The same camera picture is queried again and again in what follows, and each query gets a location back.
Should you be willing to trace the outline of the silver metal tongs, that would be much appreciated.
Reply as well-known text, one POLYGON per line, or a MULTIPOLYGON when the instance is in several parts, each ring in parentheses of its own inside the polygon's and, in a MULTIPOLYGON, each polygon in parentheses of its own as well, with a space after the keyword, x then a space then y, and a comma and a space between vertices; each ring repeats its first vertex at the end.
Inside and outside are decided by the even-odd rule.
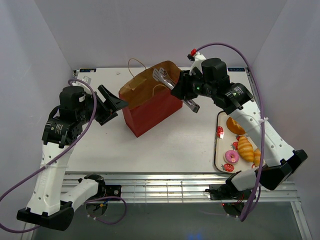
MULTIPOLYGON (((152 77, 154 78, 154 80, 163 84, 169 90, 173 90, 174 87, 176 86, 176 83, 172 80, 172 78, 169 76, 167 71, 162 67, 160 67, 159 69, 154 68, 152 72, 152 77)), ((189 109, 191 109, 192 112, 198 113, 200 106, 197 103, 195 103, 192 99, 191 100, 183 99, 181 101, 189 109)))

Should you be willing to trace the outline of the red paper bag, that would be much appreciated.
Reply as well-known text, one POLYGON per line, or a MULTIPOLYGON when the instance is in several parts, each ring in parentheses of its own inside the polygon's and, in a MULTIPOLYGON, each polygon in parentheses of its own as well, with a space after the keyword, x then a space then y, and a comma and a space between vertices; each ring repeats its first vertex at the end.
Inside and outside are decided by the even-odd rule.
POLYGON ((118 91, 119 98, 128 103, 123 112, 126 125, 138 138, 182 108, 183 102, 171 95, 164 84, 153 78, 155 69, 163 68, 177 83, 180 68, 170 60, 162 61, 138 74, 118 91))

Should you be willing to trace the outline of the round sugared bread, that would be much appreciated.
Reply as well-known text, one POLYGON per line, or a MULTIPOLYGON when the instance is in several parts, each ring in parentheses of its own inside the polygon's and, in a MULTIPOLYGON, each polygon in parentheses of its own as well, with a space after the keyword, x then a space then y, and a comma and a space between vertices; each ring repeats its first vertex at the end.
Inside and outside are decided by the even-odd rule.
POLYGON ((227 128, 236 135, 244 135, 246 131, 231 117, 226 121, 227 128))

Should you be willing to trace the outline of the large fake croissant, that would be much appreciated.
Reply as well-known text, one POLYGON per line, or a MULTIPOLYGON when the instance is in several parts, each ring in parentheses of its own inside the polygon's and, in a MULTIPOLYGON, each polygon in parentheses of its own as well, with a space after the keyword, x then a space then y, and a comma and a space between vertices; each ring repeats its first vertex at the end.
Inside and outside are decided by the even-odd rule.
POLYGON ((239 137, 237 152, 245 161, 254 161, 254 148, 245 136, 239 137))

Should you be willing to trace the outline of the small fake croissant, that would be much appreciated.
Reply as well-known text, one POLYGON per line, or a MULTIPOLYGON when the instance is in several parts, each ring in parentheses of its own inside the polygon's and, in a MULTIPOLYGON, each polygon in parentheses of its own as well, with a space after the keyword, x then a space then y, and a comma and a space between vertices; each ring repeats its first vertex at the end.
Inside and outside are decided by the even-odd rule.
POLYGON ((261 151, 257 148, 253 152, 253 164, 258 167, 261 162, 261 151))

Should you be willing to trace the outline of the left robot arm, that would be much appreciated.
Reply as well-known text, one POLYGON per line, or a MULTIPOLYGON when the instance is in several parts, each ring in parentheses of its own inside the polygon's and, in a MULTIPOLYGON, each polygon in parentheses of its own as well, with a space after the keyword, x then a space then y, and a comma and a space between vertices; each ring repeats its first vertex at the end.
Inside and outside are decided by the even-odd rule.
POLYGON ((67 86, 60 92, 59 105, 50 113, 42 135, 41 171, 31 199, 17 212, 17 220, 64 231, 71 224, 75 211, 86 201, 119 200, 120 194, 114 194, 104 178, 97 174, 81 178, 72 190, 61 194, 75 143, 85 133, 83 126, 89 127, 92 121, 103 126, 128 105, 103 85, 98 90, 104 100, 96 92, 87 93, 79 85, 67 86))

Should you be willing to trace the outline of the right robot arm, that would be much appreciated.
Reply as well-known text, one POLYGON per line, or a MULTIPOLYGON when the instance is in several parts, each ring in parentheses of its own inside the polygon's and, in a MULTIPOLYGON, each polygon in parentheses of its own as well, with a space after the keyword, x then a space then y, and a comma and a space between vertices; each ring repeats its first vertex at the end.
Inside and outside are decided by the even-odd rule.
POLYGON ((263 117, 262 104, 257 104, 250 91, 241 83, 232 83, 226 63, 219 58, 190 57, 189 71, 182 71, 171 94, 180 100, 197 96, 211 98, 214 104, 234 119, 254 144, 260 147, 265 162, 261 169, 238 171, 229 177, 226 194, 237 199, 244 190, 260 185, 276 189, 308 158, 303 150, 295 150, 263 117))

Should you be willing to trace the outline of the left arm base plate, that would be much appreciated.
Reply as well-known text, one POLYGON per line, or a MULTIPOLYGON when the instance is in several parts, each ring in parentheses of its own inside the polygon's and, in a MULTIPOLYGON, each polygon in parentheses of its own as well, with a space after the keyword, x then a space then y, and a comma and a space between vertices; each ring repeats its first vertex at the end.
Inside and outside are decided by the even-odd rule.
POLYGON ((102 187, 102 197, 121 197, 121 185, 105 185, 102 187))

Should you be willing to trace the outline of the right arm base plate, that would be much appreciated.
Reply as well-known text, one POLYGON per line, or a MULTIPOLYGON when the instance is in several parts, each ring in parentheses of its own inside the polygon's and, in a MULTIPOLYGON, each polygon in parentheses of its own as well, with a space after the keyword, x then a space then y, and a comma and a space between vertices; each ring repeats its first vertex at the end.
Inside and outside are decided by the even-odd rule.
POLYGON ((210 184, 209 187, 205 190, 206 193, 209 193, 211 200, 248 200, 252 190, 246 189, 238 191, 231 188, 227 184, 210 184))

